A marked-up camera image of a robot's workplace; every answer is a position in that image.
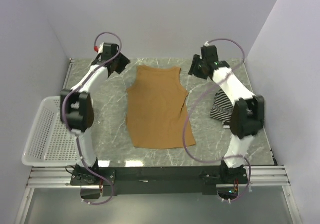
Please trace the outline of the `thin-striped black white tank top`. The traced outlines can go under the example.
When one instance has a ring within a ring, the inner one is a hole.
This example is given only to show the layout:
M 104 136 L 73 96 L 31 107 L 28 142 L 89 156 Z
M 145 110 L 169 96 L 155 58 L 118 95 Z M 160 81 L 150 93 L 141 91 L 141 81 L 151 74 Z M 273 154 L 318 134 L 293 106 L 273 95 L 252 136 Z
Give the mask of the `thin-striped black white tank top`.
M 214 97 L 213 105 L 210 110 L 210 118 L 222 122 L 229 122 L 232 118 L 233 110 L 234 106 L 230 99 L 225 92 L 220 89 Z

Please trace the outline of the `tan tank top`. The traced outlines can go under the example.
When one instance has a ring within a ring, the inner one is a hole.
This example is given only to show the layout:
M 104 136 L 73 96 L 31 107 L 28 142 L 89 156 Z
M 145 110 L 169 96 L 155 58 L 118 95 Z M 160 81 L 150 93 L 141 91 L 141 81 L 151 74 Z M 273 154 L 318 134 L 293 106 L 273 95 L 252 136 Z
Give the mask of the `tan tank top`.
M 140 65 L 127 91 L 126 125 L 136 148 L 167 150 L 196 144 L 187 120 L 188 91 L 180 82 L 181 68 Z

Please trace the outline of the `wide-striped black white tank top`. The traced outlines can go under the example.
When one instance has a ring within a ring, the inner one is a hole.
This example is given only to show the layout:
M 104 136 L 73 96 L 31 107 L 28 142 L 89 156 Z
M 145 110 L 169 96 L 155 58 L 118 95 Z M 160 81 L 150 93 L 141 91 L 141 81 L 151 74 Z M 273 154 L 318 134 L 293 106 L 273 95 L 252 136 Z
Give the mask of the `wide-striped black white tank top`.
M 224 129 L 230 129 L 231 128 L 230 124 L 231 124 L 230 121 L 223 121 L 222 122 L 222 127 Z

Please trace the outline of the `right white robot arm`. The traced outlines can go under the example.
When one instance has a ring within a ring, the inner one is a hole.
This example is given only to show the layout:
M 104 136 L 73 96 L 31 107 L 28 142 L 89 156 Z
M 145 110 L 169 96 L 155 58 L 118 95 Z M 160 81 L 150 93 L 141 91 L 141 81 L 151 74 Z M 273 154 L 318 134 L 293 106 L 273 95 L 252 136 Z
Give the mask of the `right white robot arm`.
M 244 157 L 256 135 L 264 128 L 265 99 L 247 89 L 226 61 L 219 61 L 214 45 L 206 44 L 201 47 L 201 55 L 194 55 L 189 74 L 205 80 L 211 79 L 232 104 L 229 122 L 232 136 L 219 167 L 220 180 L 230 184 L 243 176 Z

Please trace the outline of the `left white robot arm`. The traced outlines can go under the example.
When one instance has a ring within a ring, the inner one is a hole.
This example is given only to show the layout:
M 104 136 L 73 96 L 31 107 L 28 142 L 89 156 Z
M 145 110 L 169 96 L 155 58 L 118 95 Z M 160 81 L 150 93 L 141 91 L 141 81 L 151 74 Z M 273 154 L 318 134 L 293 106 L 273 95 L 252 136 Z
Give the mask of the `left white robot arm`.
M 98 158 L 93 150 L 91 128 L 95 113 L 92 93 L 113 73 L 121 74 L 131 61 L 125 57 L 121 44 L 102 43 L 95 46 L 96 58 L 87 74 L 71 89 L 60 92 L 60 118 L 75 137 L 79 161 L 74 167 L 74 179 L 94 185 L 102 179 Z

